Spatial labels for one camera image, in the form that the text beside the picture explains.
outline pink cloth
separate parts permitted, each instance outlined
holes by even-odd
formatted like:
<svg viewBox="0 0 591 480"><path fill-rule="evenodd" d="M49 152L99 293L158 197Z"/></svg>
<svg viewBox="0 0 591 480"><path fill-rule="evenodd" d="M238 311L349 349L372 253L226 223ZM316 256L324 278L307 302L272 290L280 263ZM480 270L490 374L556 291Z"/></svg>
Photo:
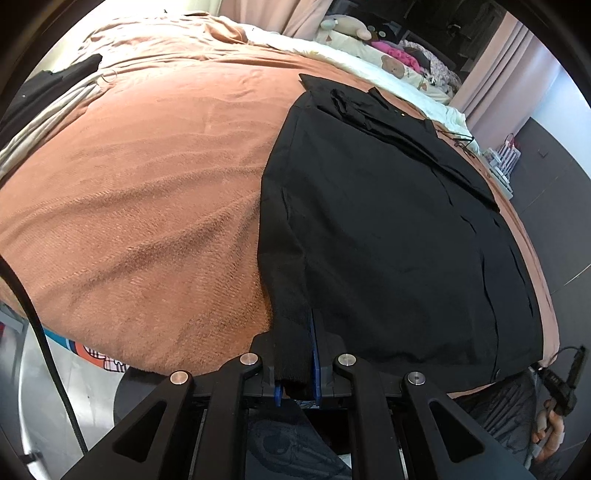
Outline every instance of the pink cloth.
<svg viewBox="0 0 591 480"><path fill-rule="evenodd" d="M374 41L371 42L371 46L373 48L377 48L379 51L387 53L391 57L394 57L396 60L401 61L407 67L411 67L415 72L421 73L421 67L419 66L417 59L412 55L409 55L403 50L399 50L397 48L391 47L386 42L383 41Z"/></svg>

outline fleece blanket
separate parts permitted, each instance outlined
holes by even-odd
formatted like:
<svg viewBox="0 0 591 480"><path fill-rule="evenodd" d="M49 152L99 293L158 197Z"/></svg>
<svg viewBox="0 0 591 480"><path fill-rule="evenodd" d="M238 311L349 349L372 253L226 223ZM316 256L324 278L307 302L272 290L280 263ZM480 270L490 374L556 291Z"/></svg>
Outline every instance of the fleece blanket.
<svg viewBox="0 0 591 480"><path fill-rule="evenodd" d="M58 334L146 370L212 371L270 326L256 263L261 176L304 92L298 75L372 85L249 44L237 24L205 14L113 21L80 57L95 52L114 79L0 190L0 251ZM558 334L544 277L488 181L532 276L549 359ZM11 303L2 286L0 299Z"/></svg>

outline floor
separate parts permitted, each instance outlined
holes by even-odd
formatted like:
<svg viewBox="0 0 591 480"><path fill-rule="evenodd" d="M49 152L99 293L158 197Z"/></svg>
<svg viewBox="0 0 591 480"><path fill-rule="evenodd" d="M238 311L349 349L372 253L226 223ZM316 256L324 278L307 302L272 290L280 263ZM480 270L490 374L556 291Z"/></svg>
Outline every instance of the floor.
<svg viewBox="0 0 591 480"><path fill-rule="evenodd" d="M48 339L89 448L113 428L113 400L123 374L108 372ZM29 464L38 480L61 478L81 457L31 329L6 327L0 339L0 424L17 453L39 452Z"/></svg>
<svg viewBox="0 0 591 480"><path fill-rule="evenodd" d="M541 125L530 119L516 138L522 151L511 200L540 259L550 289L561 346L591 348L591 180ZM566 378L572 352L552 366ZM565 419L560 449L572 462L591 433L591 363L576 390L579 405Z"/></svg>

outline pink curtain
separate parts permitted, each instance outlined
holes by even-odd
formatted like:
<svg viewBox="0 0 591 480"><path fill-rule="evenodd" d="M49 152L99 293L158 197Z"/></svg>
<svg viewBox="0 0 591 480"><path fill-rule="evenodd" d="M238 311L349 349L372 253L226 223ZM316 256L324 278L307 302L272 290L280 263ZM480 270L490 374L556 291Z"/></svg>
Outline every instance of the pink curtain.
<svg viewBox="0 0 591 480"><path fill-rule="evenodd" d="M496 148L523 127L559 71L558 60L507 14L450 106L466 115L483 150Z"/></svg>
<svg viewBox="0 0 591 480"><path fill-rule="evenodd" d="M312 40L332 0L223 0L219 15Z"/></svg>

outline person's leg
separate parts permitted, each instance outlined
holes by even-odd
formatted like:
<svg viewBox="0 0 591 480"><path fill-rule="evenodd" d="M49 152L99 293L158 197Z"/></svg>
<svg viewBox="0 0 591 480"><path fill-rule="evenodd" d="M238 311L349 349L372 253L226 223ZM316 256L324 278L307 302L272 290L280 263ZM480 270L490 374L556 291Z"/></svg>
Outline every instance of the person's leg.
<svg viewBox="0 0 591 480"><path fill-rule="evenodd" d="M506 378L484 390L459 397L464 409L519 463L530 448L537 393L529 371Z"/></svg>

